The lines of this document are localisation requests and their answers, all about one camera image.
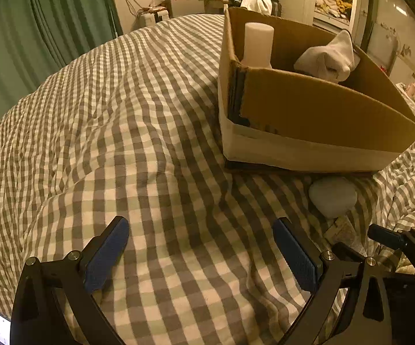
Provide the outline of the grey sock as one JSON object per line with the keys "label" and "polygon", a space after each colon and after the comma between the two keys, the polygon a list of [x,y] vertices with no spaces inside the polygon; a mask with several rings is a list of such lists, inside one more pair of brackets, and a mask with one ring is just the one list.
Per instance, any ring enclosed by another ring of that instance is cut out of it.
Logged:
{"label": "grey sock", "polygon": [[349,78],[360,61],[350,32],[342,30],[327,45],[308,48],[293,68],[331,83],[341,83]]}

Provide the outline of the white plastic bottle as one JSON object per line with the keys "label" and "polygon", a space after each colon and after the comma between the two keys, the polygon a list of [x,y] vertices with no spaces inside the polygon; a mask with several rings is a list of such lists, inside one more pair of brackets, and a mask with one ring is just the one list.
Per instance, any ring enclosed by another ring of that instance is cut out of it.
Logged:
{"label": "white plastic bottle", "polygon": [[271,69],[274,28],[264,23],[245,24],[244,49],[241,63],[254,68]]}

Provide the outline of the white smartphone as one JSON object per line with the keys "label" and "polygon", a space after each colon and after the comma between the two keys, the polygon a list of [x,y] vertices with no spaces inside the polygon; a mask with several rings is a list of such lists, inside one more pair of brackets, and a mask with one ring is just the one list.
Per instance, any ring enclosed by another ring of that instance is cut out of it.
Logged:
{"label": "white smartphone", "polygon": [[0,343],[3,345],[10,344],[11,322],[5,316],[0,314]]}

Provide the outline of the pale blue oval soap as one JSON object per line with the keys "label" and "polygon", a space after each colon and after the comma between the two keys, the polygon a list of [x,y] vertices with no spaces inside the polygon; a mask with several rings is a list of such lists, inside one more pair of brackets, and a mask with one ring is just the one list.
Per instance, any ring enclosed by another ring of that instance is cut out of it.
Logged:
{"label": "pale blue oval soap", "polygon": [[313,182],[309,198],[317,210],[328,219],[343,216],[357,203],[355,186],[343,177],[325,177]]}

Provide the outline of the brown cardboard box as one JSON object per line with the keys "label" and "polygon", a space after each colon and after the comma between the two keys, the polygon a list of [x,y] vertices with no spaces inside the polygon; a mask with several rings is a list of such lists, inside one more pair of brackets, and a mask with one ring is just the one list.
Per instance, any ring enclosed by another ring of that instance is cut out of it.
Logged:
{"label": "brown cardboard box", "polygon": [[[249,22],[275,30],[271,69],[244,66]],[[387,75],[360,49],[349,78],[331,83],[295,71],[331,33],[244,8],[225,12],[218,71],[225,159],[313,173],[382,170],[415,142],[415,115]]]}

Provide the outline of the grey checked duvet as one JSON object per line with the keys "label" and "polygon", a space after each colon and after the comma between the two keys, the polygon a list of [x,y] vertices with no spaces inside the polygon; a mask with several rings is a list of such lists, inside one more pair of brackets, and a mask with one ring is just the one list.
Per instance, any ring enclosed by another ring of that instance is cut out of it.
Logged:
{"label": "grey checked duvet", "polygon": [[31,256],[130,241],[100,308],[126,344],[275,344],[304,304],[271,236],[320,233],[310,178],[232,175],[218,127],[224,20],[185,16],[108,42],[0,120],[0,315]]}

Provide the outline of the white towel on chair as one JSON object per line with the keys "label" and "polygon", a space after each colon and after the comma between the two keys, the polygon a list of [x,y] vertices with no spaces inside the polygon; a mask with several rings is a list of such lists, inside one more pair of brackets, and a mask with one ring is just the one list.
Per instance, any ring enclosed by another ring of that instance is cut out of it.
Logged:
{"label": "white towel on chair", "polygon": [[270,16],[273,5],[271,0],[242,0],[240,7]]}

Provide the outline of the small silver fridge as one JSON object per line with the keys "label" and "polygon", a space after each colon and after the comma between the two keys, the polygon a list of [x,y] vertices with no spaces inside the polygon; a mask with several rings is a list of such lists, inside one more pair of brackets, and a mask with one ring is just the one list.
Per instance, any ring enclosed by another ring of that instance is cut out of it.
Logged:
{"label": "small silver fridge", "polygon": [[167,0],[172,18],[205,13],[204,0]]}

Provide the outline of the green curtain left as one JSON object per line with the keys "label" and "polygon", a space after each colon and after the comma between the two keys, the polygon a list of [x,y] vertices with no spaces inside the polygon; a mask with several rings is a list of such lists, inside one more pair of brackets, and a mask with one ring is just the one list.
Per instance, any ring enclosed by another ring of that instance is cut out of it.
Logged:
{"label": "green curtain left", "polygon": [[47,77],[121,34],[114,0],[0,0],[0,119]]}

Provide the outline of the white suitcase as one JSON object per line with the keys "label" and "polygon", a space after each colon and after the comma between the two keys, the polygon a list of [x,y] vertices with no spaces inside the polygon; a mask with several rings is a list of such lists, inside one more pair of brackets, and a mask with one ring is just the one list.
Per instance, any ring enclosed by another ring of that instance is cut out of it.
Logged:
{"label": "white suitcase", "polygon": [[155,26],[161,21],[169,19],[169,12],[164,6],[150,7],[138,15],[140,28]]}

